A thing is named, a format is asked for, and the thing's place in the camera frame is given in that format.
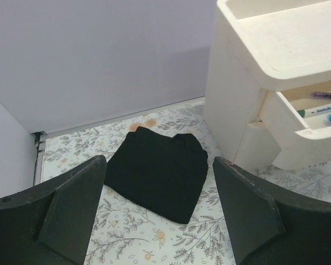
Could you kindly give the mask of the cream three-drawer organizer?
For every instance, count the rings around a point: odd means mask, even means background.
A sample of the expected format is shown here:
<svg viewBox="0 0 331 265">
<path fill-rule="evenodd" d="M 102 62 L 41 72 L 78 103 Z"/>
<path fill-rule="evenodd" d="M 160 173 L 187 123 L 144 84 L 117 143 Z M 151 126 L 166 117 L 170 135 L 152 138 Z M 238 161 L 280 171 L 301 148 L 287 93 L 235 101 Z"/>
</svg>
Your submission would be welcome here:
<svg viewBox="0 0 331 265">
<path fill-rule="evenodd" d="M 218 1 L 205 120 L 247 171 L 331 161 L 327 114 L 300 116 L 331 92 L 331 1 Z"/>
</svg>

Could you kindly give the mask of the white marker green cap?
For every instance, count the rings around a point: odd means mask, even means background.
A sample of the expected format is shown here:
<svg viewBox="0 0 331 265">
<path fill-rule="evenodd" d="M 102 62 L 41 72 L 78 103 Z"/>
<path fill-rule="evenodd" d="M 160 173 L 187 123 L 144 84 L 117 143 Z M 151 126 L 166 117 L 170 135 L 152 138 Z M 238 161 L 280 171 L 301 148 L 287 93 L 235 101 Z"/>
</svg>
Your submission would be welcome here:
<svg viewBox="0 0 331 265">
<path fill-rule="evenodd" d="M 316 115 L 330 113 L 331 112 L 331 104 L 316 107 L 316 108 L 301 109 L 301 110 L 298 110 L 297 112 L 302 118 L 309 118 L 309 117 L 316 116 Z"/>
</svg>

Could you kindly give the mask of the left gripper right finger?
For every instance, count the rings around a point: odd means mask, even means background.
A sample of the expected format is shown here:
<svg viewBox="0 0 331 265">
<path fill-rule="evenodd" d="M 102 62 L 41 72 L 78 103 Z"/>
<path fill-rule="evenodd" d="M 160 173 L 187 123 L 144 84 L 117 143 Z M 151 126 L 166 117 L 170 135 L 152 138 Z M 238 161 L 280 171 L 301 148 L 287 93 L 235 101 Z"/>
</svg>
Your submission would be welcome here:
<svg viewBox="0 0 331 265">
<path fill-rule="evenodd" d="M 237 264 L 331 264 L 331 203 L 221 157 L 212 166 Z"/>
</svg>

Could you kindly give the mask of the purple clear pen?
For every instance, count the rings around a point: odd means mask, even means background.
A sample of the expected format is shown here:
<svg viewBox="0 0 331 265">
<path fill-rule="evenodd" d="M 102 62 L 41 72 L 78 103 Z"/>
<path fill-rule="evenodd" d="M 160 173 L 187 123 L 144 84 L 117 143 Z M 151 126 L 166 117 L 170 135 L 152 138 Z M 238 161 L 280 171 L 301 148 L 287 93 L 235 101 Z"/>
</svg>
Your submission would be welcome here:
<svg viewBox="0 0 331 265">
<path fill-rule="evenodd" d="M 331 92 L 312 92 L 312 98 L 331 99 Z"/>
</svg>

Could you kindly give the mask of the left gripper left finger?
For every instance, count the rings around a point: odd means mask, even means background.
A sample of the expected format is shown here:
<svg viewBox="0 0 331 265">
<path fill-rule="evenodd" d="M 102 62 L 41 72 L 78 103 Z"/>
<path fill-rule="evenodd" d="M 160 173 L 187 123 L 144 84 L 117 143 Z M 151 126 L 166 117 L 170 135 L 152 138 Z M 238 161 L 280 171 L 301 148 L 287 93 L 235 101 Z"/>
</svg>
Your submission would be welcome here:
<svg viewBox="0 0 331 265">
<path fill-rule="evenodd" d="M 0 264 L 83 264 L 105 171 L 105 157 L 94 156 L 0 198 Z"/>
</svg>

